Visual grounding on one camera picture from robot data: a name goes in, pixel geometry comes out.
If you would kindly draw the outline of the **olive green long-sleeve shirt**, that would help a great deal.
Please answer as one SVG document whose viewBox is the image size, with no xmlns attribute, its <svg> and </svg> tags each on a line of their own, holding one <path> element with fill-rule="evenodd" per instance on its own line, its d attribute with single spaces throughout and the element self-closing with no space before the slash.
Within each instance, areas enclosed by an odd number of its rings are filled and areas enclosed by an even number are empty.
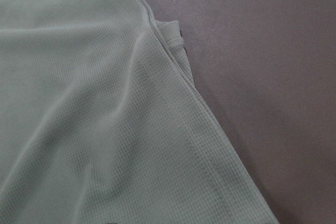
<svg viewBox="0 0 336 224">
<path fill-rule="evenodd" d="M 145 0 L 1 0 L 1 223 L 277 223 Z"/>
</svg>

